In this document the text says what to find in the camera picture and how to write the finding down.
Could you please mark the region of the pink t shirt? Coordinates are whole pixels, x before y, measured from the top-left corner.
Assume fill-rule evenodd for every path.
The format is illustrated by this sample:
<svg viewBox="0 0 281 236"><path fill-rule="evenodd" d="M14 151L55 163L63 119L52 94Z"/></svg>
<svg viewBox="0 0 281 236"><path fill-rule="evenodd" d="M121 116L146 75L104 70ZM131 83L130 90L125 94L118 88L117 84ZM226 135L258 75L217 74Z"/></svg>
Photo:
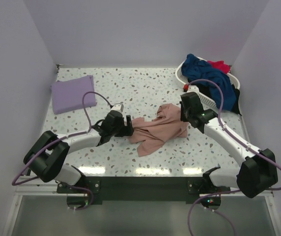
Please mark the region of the pink t shirt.
<svg viewBox="0 0 281 236"><path fill-rule="evenodd" d="M146 121L144 117L133 119L134 132L129 142L139 144L138 156L151 155L171 139L186 138L189 123L181 121L180 117L181 109L169 103L161 105L156 118L151 121Z"/></svg>

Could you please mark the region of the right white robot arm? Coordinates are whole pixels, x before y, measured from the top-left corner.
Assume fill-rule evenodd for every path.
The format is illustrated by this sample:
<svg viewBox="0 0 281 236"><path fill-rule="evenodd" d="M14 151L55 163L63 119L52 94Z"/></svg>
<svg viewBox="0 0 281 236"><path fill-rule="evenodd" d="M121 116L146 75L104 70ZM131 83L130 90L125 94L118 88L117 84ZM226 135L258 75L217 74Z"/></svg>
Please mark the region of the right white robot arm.
<svg viewBox="0 0 281 236"><path fill-rule="evenodd" d="M217 166L206 171L202 176L205 192L214 193L220 187L230 187L253 198L278 182L276 159L271 150L261 150L246 142L226 126L215 111L205 110L195 92L181 95L180 105L181 121L215 140L240 167L232 170Z"/></svg>

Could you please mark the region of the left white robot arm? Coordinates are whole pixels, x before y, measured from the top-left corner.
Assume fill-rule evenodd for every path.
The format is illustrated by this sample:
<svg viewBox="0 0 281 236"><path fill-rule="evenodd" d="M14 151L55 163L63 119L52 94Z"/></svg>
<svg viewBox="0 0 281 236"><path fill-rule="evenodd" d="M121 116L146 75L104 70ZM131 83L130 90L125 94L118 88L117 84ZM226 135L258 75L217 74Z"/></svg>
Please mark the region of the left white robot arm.
<svg viewBox="0 0 281 236"><path fill-rule="evenodd" d="M69 135L44 132L24 157L23 163L43 182L55 180L74 193L88 188L86 176L76 167L64 164L66 156L84 148L101 146L112 137L130 137L134 132L130 115L111 110L89 131Z"/></svg>

